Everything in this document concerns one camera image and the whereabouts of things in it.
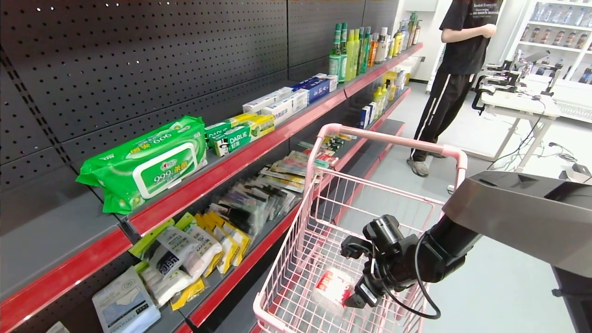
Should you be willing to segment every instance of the person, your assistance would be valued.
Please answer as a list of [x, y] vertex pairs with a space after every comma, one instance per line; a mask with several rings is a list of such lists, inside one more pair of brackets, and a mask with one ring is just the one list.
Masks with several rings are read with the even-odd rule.
[[[440, 30], [446, 43], [442, 64], [436, 72], [430, 97], [414, 139], [437, 143], [461, 109], [471, 81], [485, 62], [485, 51], [496, 33], [502, 0], [453, 0]], [[427, 177], [426, 158], [445, 156], [412, 149], [407, 164], [413, 173]]]

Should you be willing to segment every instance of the white table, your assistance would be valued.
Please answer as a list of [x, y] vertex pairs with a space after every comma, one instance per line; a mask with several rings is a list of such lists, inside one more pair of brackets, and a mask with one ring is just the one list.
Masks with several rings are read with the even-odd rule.
[[516, 168], [516, 172], [522, 172], [529, 158], [535, 152], [535, 149], [539, 146], [541, 140], [545, 136], [547, 130], [551, 124], [557, 119], [561, 112], [555, 101], [550, 96], [541, 95], [540, 100], [534, 100], [532, 96], [538, 95], [539, 93], [532, 93], [526, 91], [525, 93], [512, 93], [506, 91], [496, 91], [493, 95], [483, 93], [481, 95], [481, 101], [485, 104], [485, 111], [492, 114], [500, 114], [502, 116], [509, 116], [516, 118], [512, 127], [508, 130], [506, 138], [502, 141], [501, 146], [493, 156], [484, 155], [478, 152], [474, 152], [468, 149], [464, 149], [467, 155], [474, 156], [486, 161], [496, 161], [501, 156], [502, 152], [506, 148], [510, 138], [514, 134], [518, 123], [521, 120], [528, 120], [530, 126], [534, 127], [533, 135], [535, 137], [534, 142], [530, 145], [528, 152], [524, 158], [520, 161], [520, 164]]

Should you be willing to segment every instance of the pink shopping cart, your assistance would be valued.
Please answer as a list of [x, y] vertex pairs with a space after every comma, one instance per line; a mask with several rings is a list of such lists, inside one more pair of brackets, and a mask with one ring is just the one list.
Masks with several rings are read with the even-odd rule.
[[[348, 236], [364, 239], [358, 234], [360, 223], [391, 214], [401, 223], [404, 236], [419, 235], [439, 220], [443, 205], [441, 201], [315, 166], [313, 156], [329, 133], [366, 137], [451, 156], [457, 160], [455, 187], [465, 177], [467, 159], [460, 149], [339, 124], [325, 125], [310, 153], [303, 203], [255, 298], [253, 309], [258, 325], [270, 333], [421, 332], [423, 318], [405, 310], [390, 297], [382, 297], [374, 308], [347, 308], [342, 316], [327, 311], [311, 297], [313, 288], [329, 267], [355, 279], [361, 275], [367, 258], [353, 260], [340, 255], [341, 244]], [[323, 184], [330, 184], [334, 190], [319, 191]], [[359, 193], [354, 200], [353, 192]], [[365, 208], [368, 206], [381, 207], [382, 211], [371, 213]], [[426, 299], [417, 284], [393, 296], [410, 309], [426, 311]]]

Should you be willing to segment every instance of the white stripe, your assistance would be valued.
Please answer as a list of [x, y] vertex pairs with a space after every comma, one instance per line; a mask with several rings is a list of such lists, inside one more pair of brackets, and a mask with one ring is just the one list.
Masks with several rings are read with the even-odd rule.
[[[432, 106], [430, 107], [430, 112], [427, 114], [426, 119], [423, 121], [422, 129], [419, 130], [419, 134], [417, 135], [417, 140], [419, 140], [419, 138], [422, 137], [422, 132], [426, 128], [426, 125], [429, 126], [429, 124], [432, 122], [432, 118], [433, 118], [434, 114], [436, 113], [436, 110], [438, 109], [438, 105], [440, 105], [440, 101], [442, 100], [442, 96], [444, 95], [444, 92], [446, 91], [446, 88], [448, 87], [449, 81], [450, 81], [450, 74], [448, 74], [448, 76], [446, 77], [446, 82], [444, 83], [444, 89], [442, 89], [440, 96], [438, 97], [438, 99], [436, 99], [432, 102]], [[415, 149], [412, 149], [411, 150], [411, 157], [413, 157], [414, 153], [415, 153]]]

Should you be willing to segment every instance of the hand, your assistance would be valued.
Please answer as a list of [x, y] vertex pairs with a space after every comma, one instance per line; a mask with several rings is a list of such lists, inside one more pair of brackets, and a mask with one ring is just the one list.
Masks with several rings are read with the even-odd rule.
[[481, 35], [485, 38], [492, 38], [496, 34], [497, 26], [495, 24], [486, 24], [481, 26]]

